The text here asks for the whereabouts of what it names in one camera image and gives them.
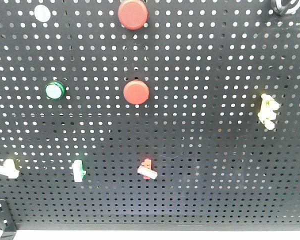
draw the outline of perforated metal panel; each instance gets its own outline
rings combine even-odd
[[[300,229],[300,9],[147,0],[131,31],[119,4],[0,0],[0,165],[20,168],[0,175],[0,198],[16,226]],[[44,94],[55,78],[61,100]],[[135,78],[150,89],[136,106],[123,96]],[[263,93],[281,106],[273,131],[258,122]],[[137,174],[145,158],[156,180]]]

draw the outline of black bracket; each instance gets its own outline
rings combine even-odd
[[[0,228],[3,231],[0,240],[14,239],[17,229],[10,214],[7,202],[4,199],[0,199]]]

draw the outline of red round knob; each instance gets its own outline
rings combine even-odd
[[[149,98],[149,88],[144,82],[133,80],[125,85],[123,95],[131,104],[143,104]]]
[[[125,0],[119,6],[118,16],[127,29],[137,30],[147,21],[148,10],[141,0]]]

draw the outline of white surface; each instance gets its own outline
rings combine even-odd
[[[51,99],[59,99],[62,96],[62,90],[55,84],[46,86],[45,93],[47,97]]]
[[[17,231],[14,240],[291,240],[300,231]]]
[[[45,5],[38,5],[34,8],[34,16],[38,21],[45,23],[49,21],[51,12]]]
[[[16,179],[19,177],[19,170],[16,169],[13,159],[7,159],[0,166],[0,175],[7,176],[9,179]]]

